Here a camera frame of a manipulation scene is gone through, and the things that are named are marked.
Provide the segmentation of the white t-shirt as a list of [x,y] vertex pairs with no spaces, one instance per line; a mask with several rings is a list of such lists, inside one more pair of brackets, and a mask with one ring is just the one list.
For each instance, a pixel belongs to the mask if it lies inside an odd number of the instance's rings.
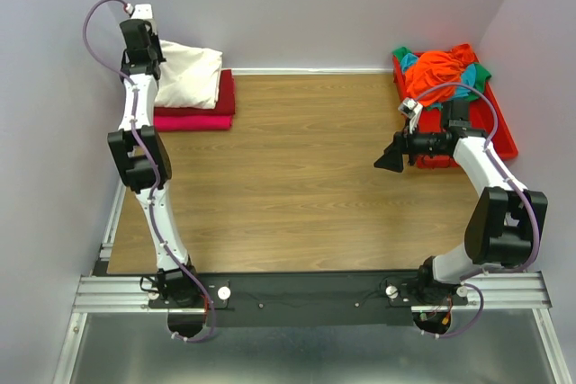
[[219,100],[223,53],[161,40],[165,62],[155,99],[156,108],[211,110]]

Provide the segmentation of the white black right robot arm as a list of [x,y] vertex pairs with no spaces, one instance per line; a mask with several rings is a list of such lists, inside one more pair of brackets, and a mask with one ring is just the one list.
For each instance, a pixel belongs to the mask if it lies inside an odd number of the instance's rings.
[[546,196],[529,190],[502,163],[490,135],[471,124],[467,101],[444,103],[439,132],[419,130],[421,103],[406,98],[399,110],[405,126],[374,167],[400,173],[419,156],[449,156],[468,176],[478,201],[463,242],[448,253],[430,256],[414,278],[395,283],[398,292],[432,305],[481,273],[523,272],[539,253]]

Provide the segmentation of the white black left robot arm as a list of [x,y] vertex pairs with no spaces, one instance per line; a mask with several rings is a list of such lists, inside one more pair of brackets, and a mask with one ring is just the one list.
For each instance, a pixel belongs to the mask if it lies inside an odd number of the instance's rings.
[[124,186],[145,214],[155,248],[156,276],[145,291],[168,306],[190,308],[201,300],[191,257],[182,243],[172,211],[169,183],[172,167],[153,125],[160,64],[165,61],[150,19],[121,22],[125,50],[120,76],[126,92],[124,114],[107,136],[112,159]]

